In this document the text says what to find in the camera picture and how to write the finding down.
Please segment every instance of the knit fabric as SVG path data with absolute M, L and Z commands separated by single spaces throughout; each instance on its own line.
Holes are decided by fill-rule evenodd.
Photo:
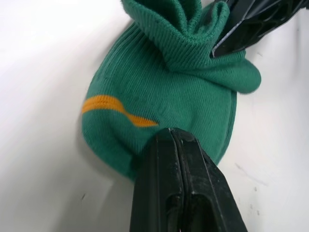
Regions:
M 228 6 L 219 2 L 202 10 L 200 0 L 122 2 L 135 22 L 90 84 L 83 105 L 85 140 L 132 180 L 145 144 L 166 127 L 191 132 L 217 164 L 231 137 L 236 92 L 250 93 L 261 82 L 245 52 L 210 55 Z

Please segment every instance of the white surface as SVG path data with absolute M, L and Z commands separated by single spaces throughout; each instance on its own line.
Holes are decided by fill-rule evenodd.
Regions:
M 0 231 L 128 231 L 133 185 L 87 148 L 80 110 L 129 21 L 118 0 L 0 1 Z M 248 51 L 262 84 L 220 168 L 250 232 L 308 230 L 308 21 Z

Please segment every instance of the green sock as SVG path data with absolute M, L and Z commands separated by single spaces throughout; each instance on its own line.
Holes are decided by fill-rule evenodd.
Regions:
M 90 84 L 83 106 L 85 140 L 132 180 L 145 144 L 166 127 L 194 134 L 217 164 L 231 137 L 236 92 L 250 93 L 261 82 L 245 52 L 210 57 L 228 6 L 220 2 L 202 10 L 200 0 L 122 2 L 135 22 Z

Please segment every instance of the yellow stripe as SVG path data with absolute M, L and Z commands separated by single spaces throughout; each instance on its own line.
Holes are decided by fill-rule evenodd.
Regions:
M 143 117 L 135 116 L 128 113 L 122 103 L 115 97 L 109 95 L 97 95 L 87 99 L 84 102 L 82 113 L 86 113 L 91 110 L 115 110 L 125 116 L 136 126 L 136 127 L 154 127 L 158 124 L 152 120 L 145 119 Z

